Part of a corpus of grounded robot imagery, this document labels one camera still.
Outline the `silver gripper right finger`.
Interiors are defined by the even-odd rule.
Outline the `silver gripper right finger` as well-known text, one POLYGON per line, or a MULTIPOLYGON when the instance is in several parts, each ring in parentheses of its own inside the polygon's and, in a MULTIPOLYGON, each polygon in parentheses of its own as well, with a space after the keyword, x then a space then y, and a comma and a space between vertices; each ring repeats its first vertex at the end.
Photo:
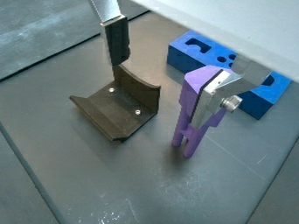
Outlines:
POLYGON ((238 94, 258 87, 271 70, 247 57, 238 55, 227 72, 220 69, 204 86, 191 116, 191 124, 199 128, 220 109, 234 111, 242 100, 238 94))

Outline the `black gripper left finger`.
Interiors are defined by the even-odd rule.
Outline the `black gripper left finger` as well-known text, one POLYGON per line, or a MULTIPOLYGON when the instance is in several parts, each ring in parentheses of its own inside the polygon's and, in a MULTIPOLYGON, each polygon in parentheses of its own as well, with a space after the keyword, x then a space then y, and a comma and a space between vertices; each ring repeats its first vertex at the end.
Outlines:
POLYGON ((107 40, 111 66, 130 57, 128 20, 121 14, 117 0, 88 0, 100 21, 101 35, 107 40))

